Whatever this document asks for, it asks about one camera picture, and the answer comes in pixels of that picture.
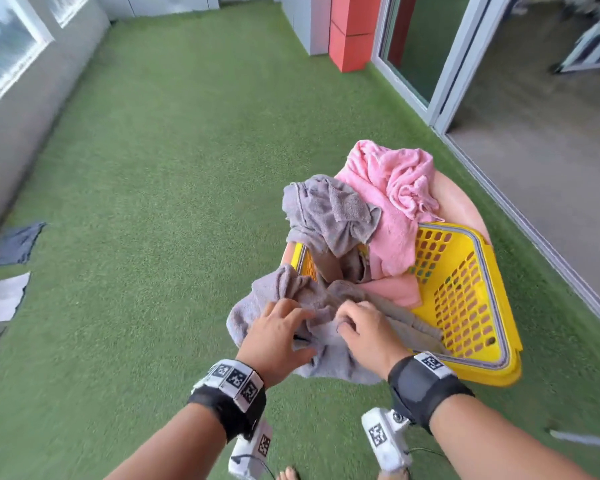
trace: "gray floor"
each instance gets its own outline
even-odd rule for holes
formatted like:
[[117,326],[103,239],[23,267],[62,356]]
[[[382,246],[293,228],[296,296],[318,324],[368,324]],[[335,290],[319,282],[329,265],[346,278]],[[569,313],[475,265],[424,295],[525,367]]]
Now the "gray floor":
[[501,24],[450,136],[600,295],[600,70],[552,75],[586,18]]

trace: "foot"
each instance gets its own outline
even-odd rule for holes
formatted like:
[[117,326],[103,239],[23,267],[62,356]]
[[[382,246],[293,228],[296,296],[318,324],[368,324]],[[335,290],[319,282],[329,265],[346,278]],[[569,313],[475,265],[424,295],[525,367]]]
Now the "foot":
[[409,480],[409,472],[408,470],[396,473],[380,472],[378,480]]
[[296,473],[296,471],[291,467],[287,467],[287,469],[284,472],[280,472],[280,475],[278,475],[278,478],[276,480],[299,480],[299,479],[298,479],[298,474]]

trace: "person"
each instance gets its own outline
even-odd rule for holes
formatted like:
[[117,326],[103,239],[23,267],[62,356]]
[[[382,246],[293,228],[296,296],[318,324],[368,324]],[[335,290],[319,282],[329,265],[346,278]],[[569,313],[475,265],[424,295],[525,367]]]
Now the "person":
[[[291,299],[268,304],[252,324],[236,360],[257,372],[265,390],[276,386],[316,354],[312,348],[292,348],[294,331],[313,316],[311,310]],[[397,364],[408,362],[412,355],[385,316],[367,302],[345,302],[336,319],[340,321],[338,332],[353,357],[383,379],[389,379]],[[446,397],[434,408],[427,425],[460,478],[592,478],[471,394]],[[106,480],[205,479],[228,442],[226,431],[231,429],[231,425],[223,426],[212,408],[189,403]],[[408,478],[407,473],[383,475],[379,478]],[[297,479],[291,467],[278,476],[278,480]]]

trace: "forearm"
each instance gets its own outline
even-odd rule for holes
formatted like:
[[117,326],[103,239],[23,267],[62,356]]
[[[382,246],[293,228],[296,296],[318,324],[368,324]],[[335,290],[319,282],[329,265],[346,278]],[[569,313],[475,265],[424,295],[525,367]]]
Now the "forearm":
[[214,413],[188,404],[105,480],[202,480],[225,444]]
[[466,480],[592,478],[469,395],[444,400],[433,413],[430,428]]

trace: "plastic basket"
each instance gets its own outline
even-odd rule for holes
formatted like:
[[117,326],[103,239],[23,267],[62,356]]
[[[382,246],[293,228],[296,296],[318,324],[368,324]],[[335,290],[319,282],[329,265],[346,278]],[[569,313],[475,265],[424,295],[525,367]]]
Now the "plastic basket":
[[[315,279],[304,245],[296,245],[291,265]],[[420,224],[409,272],[422,295],[413,312],[442,330],[452,355],[438,356],[460,379],[508,386],[520,378],[522,343],[495,254],[478,233],[456,224]]]

